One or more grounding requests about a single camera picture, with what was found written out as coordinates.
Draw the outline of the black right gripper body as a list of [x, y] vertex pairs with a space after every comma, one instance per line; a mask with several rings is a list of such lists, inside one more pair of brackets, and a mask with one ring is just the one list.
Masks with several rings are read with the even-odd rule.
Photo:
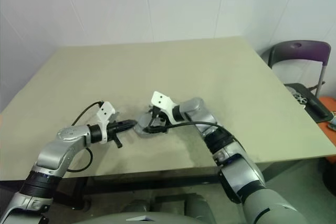
[[167, 126], [169, 124], [167, 115], [160, 108], [153, 106], [151, 113], [151, 126]]

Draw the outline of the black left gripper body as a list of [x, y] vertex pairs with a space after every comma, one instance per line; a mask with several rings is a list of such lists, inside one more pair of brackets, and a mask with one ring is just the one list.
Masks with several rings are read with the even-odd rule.
[[107, 142], [115, 142], [117, 148], [123, 147], [122, 143], [120, 142], [117, 136], [122, 126], [123, 126], [122, 122], [113, 122], [107, 125]]

